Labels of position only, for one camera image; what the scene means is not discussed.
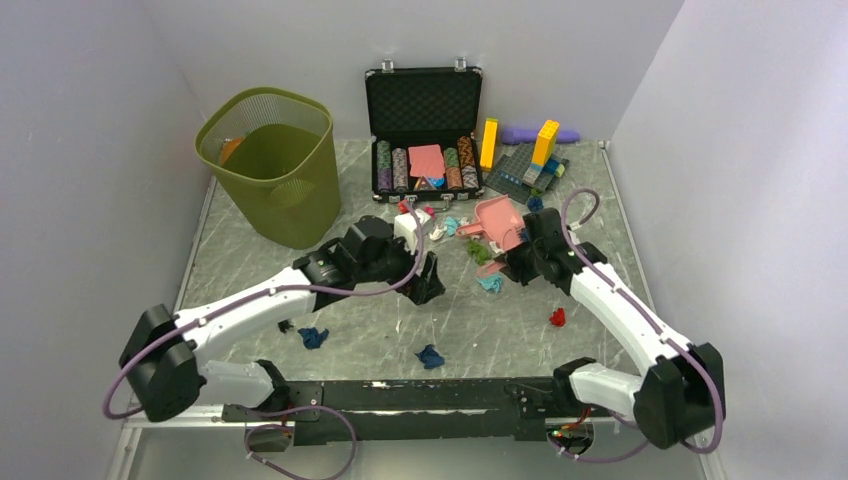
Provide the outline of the pink hand brush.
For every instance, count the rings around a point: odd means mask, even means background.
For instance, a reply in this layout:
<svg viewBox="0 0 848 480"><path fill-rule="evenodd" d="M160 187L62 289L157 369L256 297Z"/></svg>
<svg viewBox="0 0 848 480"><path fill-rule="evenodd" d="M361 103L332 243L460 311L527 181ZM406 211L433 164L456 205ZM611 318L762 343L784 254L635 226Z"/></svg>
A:
<svg viewBox="0 0 848 480"><path fill-rule="evenodd" d="M481 265L478 268L477 277L478 278L486 278L486 277L489 277L491 275L498 274L499 272L501 272L506 267L507 267L507 264L504 261L501 261L501 260L488 261L487 263L485 263L484 265Z"/></svg>

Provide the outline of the pink plastic dustpan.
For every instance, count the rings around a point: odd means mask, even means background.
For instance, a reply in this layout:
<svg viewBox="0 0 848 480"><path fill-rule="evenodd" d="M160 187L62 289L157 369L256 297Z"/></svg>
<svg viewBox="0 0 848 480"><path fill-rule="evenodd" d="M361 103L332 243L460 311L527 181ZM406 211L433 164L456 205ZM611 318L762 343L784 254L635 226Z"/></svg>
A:
<svg viewBox="0 0 848 480"><path fill-rule="evenodd" d="M474 208L474 221L458 227L455 235L479 235L489 242L494 242L498 249L509 251L524 242L524 229L523 217L514 207L510 197L501 195L478 202Z"/></svg>

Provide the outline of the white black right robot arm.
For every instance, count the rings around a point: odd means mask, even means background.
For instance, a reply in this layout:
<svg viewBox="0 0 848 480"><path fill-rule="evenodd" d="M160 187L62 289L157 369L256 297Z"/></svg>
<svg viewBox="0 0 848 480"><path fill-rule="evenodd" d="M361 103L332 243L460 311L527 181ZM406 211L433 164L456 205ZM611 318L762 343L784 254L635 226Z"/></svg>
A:
<svg viewBox="0 0 848 480"><path fill-rule="evenodd" d="M522 285L541 277L585 307L636 366L627 374L582 357L554 370L551 399L572 416L589 406L629 419L657 448L683 444L726 418L723 358L659 319L589 242L576 243L553 208L523 218L526 240L505 255L507 276Z"/></svg>

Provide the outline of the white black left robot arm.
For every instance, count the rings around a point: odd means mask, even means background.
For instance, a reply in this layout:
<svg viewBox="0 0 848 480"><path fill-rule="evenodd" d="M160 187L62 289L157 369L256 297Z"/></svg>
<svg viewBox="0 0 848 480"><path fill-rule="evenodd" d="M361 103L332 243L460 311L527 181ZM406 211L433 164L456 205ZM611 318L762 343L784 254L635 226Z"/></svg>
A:
<svg viewBox="0 0 848 480"><path fill-rule="evenodd" d="M366 215L269 279L213 303L170 312L147 309L119 358L142 413L154 423L198 404L239 405L264 420L291 406L291 388L269 360L237 364L218 355L244 337L317 312L378 283L415 305L444 293L437 256L425 249L431 215L422 209L392 222Z"/></svg>

